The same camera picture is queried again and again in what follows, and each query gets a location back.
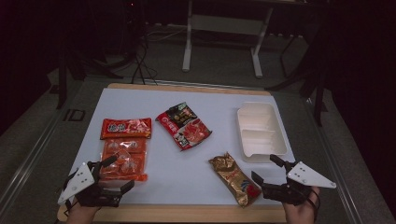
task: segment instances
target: red snack package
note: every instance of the red snack package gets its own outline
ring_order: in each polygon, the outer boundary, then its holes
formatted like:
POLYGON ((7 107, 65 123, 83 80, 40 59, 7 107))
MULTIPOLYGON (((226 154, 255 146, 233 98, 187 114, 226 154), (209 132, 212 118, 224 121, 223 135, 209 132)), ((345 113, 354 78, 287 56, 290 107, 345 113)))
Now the red snack package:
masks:
POLYGON ((151 137, 151 119, 104 119, 100 139, 151 137))
POLYGON ((181 150, 195 147, 212 134, 186 103, 170 107, 156 120, 172 135, 181 150))
POLYGON ((144 137, 106 139, 102 161, 113 155, 117 156, 117 160, 101 169, 101 179, 146 181, 146 141, 144 137))

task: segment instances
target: white table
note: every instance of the white table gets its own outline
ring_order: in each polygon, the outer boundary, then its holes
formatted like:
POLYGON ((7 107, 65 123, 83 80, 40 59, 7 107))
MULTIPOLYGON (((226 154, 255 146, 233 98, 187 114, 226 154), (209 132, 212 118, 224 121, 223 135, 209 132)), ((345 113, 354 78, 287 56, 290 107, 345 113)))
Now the white table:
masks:
MULTIPOLYGON (((279 202, 262 196, 241 208, 213 171, 208 160, 228 151, 242 171, 261 175, 266 182, 286 182, 284 169, 274 163, 242 161, 236 111, 244 102, 267 102, 265 91, 237 91, 192 87, 112 84, 104 89, 71 172, 87 161, 99 161, 104 141, 99 139, 103 119, 155 119, 170 106, 186 102, 213 133, 200 145, 180 151, 169 133, 153 121, 148 140, 147 182, 136 182, 119 208, 102 208, 97 221, 115 222, 285 222, 279 202)), ((286 136, 283 124, 281 130, 286 136)), ((286 161, 294 161, 289 141, 286 161)), ((61 206, 58 218, 65 220, 61 206)))

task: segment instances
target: white tabletop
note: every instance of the white tabletop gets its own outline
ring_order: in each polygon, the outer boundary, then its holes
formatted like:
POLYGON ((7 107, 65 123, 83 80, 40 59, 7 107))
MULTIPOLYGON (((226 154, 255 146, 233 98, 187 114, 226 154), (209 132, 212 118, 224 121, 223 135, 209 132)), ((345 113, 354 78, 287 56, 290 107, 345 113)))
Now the white tabletop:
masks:
MULTIPOLYGON (((148 181, 136 182, 121 204, 236 204, 236 200, 213 171, 208 160, 229 152, 242 171, 254 171, 265 182, 283 184, 285 170, 274 163, 242 161, 236 112, 244 102, 265 102, 274 106, 285 136, 288 153, 294 161, 290 143, 272 96, 180 91, 104 89, 92 116, 71 172, 87 161, 99 161, 104 147, 100 140, 103 119, 152 118, 152 137, 148 140, 146 173, 148 181), (173 105, 186 102, 213 133, 200 145, 180 151, 170 134, 155 118, 173 105)), ((254 204, 279 204, 262 196, 254 204)))

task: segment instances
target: plastic tray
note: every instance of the plastic tray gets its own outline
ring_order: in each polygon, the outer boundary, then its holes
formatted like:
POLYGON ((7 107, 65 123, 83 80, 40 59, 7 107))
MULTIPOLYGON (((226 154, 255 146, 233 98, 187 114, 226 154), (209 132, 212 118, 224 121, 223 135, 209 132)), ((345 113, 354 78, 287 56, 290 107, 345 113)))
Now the plastic tray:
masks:
POLYGON ((288 152, 273 105, 245 102, 237 117, 244 161, 270 162, 270 154, 283 156, 288 152))

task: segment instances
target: plastic food packaging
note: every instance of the plastic food packaging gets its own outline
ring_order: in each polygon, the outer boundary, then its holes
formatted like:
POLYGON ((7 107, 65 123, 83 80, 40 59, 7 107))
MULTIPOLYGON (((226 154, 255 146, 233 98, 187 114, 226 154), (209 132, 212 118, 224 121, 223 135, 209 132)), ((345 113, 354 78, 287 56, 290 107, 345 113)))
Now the plastic food packaging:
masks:
POLYGON ((209 160, 209 162, 240 206, 251 205, 262 193, 260 188, 242 172, 228 152, 224 156, 217 156, 209 160))
POLYGON ((156 120, 172 135, 181 150, 195 147, 212 134, 186 103, 170 107, 156 120))
POLYGON ((104 119, 100 139, 116 137, 151 137, 151 118, 104 119))
POLYGON ((117 156, 117 160, 101 169, 101 180, 146 181, 146 154, 147 139, 144 137, 107 138, 102 161, 113 155, 117 156))

